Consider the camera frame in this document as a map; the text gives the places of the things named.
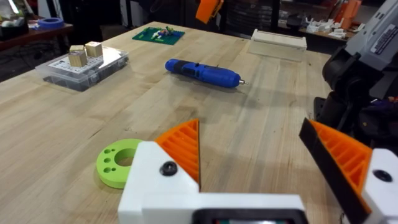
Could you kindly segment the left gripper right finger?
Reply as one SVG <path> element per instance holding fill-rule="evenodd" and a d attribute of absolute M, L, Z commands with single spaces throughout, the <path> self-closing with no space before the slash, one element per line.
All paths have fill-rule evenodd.
<path fill-rule="evenodd" d="M 342 223 L 397 223 L 397 155 L 305 118 L 299 137 L 343 212 Z"/>

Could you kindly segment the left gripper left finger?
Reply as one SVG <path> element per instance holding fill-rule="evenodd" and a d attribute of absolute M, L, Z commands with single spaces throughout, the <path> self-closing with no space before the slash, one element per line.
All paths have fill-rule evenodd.
<path fill-rule="evenodd" d="M 190 223 L 182 200 L 200 192 L 199 120 L 137 145 L 121 201 L 120 223 Z"/>

